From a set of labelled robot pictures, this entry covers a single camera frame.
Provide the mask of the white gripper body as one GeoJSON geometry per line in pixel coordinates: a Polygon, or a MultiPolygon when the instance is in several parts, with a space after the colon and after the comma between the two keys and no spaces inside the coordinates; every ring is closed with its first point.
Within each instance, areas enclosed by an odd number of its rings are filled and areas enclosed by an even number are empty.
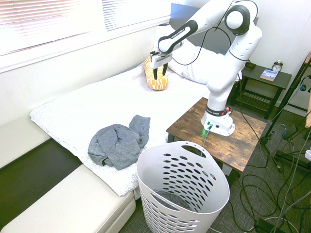
{"type": "Polygon", "coordinates": [[[169,53],[165,55],[160,51],[152,51],[150,56],[150,68],[157,69],[158,67],[169,63],[172,60],[173,54],[169,53]]]}

